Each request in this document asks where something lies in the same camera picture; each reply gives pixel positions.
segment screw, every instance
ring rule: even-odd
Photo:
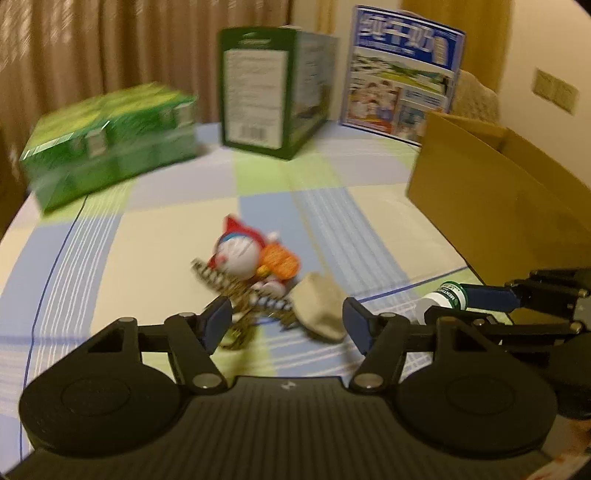
[[[578,335],[583,330],[583,324],[581,322],[573,322],[570,324],[570,329]]]
[[[216,388],[220,383],[222,383],[222,379],[216,374],[199,374],[193,377],[193,385],[204,390]]]
[[[353,382],[358,387],[374,390],[384,383],[384,379],[378,374],[359,374],[355,376]]]

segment beige curtain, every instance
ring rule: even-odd
[[[280,26],[288,0],[0,0],[0,124],[16,162],[39,117],[158,81],[217,120],[217,34]]]
[[[498,90],[505,65],[511,0],[402,0],[402,9],[466,32],[462,70]]]

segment green box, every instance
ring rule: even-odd
[[[189,158],[196,99],[150,83],[108,93],[39,120],[21,165],[43,211]]]
[[[220,34],[223,144],[290,160],[326,121],[337,39],[292,28]]]

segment barcode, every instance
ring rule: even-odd
[[[438,65],[447,65],[447,40],[445,38],[435,37],[433,57],[433,61]]]
[[[261,127],[252,127],[250,125],[242,125],[240,136],[242,138],[249,138],[252,140],[266,140],[267,129]]]

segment brown cardboard box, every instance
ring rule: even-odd
[[[408,197],[487,285],[591,265],[591,191],[504,127],[429,114]],[[561,321],[523,309],[511,317]]]

